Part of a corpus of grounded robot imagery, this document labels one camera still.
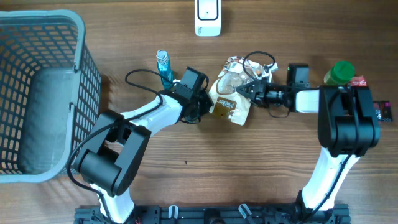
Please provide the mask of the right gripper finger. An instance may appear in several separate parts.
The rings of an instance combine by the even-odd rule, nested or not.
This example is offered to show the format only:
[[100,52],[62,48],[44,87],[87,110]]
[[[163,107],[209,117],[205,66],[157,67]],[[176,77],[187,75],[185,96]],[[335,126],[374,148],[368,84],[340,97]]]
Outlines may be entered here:
[[254,80],[250,83],[239,86],[238,89],[239,90],[258,90],[260,85],[261,85],[260,80]]
[[250,100],[254,100],[256,96],[256,92],[252,89],[251,86],[249,87],[240,86],[236,89],[236,92]]

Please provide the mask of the beige plastic pouch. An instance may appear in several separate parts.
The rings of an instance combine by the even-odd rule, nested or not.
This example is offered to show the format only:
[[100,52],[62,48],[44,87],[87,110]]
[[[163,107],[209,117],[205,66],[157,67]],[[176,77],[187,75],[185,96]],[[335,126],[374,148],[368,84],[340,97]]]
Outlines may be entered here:
[[210,113],[218,119],[244,125],[251,107],[250,99],[236,92],[237,87],[262,79],[264,66],[240,56],[227,59],[209,91],[213,102]]

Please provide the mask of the blue mouthwash bottle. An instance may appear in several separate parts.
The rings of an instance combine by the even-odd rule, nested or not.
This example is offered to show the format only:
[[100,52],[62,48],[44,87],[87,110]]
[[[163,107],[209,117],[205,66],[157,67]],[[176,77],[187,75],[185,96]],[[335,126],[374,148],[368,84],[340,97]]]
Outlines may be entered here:
[[165,89],[173,87],[174,75],[171,69],[170,57],[166,50],[158,50],[156,53],[157,68],[161,75],[161,82]]

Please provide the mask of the green lid jar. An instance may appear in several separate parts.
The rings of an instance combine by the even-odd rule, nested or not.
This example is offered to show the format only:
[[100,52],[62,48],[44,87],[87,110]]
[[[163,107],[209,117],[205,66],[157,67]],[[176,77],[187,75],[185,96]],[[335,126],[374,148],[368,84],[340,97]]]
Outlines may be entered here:
[[345,85],[356,74],[353,64],[347,61],[336,63],[324,76],[324,84],[326,85]]

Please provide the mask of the red tissue pack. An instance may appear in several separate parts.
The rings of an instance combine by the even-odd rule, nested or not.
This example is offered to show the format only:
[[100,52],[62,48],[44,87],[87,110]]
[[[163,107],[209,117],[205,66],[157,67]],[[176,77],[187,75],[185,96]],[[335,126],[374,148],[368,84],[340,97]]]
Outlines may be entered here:
[[354,76],[348,83],[349,86],[367,86],[368,83],[364,76]]

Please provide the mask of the black red packaged item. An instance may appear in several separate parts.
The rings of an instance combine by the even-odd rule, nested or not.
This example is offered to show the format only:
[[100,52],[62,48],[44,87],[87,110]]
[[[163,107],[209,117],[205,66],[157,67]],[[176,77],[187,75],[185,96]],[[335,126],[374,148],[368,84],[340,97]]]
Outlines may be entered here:
[[382,122],[393,122],[390,101],[375,101],[376,117]]

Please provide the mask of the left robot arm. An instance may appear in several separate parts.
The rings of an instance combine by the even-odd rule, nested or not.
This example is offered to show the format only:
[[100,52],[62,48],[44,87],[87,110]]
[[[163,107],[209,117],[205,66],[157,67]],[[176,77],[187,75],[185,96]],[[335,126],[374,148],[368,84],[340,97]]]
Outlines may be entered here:
[[101,113],[89,135],[71,153],[67,171],[77,186],[94,192],[100,206],[90,209],[89,223],[126,223],[134,212],[129,186],[134,180],[150,138],[173,124],[199,123],[212,106],[206,89],[209,78],[187,67],[171,88],[155,92],[150,103],[133,111]]

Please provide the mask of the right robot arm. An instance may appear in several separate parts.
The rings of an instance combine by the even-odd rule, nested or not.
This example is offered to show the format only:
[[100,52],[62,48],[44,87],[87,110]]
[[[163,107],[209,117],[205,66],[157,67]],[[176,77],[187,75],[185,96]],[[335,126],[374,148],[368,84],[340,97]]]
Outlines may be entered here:
[[375,147],[380,127],[371,91],[366,86],[309,85],[309,66],[290,64],[284,85],[256,79],[236,92],[258,107],[283,105],[289,112],[316,113],[320,156],[307,185],[299,192],[300,219],[328,215],[349,170]]

